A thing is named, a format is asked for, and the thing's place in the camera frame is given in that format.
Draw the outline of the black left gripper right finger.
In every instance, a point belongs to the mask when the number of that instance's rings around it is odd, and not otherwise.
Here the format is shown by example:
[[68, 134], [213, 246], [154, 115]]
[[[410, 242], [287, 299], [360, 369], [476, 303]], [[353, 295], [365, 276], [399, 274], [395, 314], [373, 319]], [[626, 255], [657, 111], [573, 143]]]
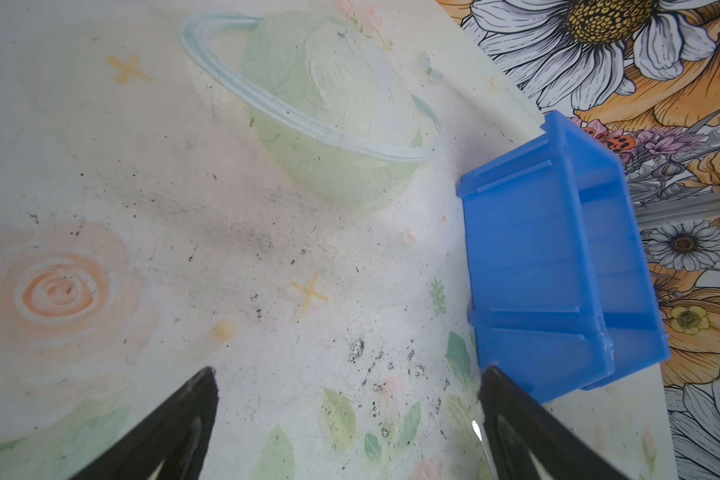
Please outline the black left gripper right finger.
[[623, 479], [541, 404], [495, 366], [482, 374], [477, 428], [495, 479]]

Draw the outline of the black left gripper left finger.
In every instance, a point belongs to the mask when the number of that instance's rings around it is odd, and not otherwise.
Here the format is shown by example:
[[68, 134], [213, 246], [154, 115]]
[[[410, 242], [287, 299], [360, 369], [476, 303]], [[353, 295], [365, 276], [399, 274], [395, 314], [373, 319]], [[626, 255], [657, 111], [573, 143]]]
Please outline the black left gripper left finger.
[[75, 479], [197, 479], [218, 408], [215, 371], [206, 366]]

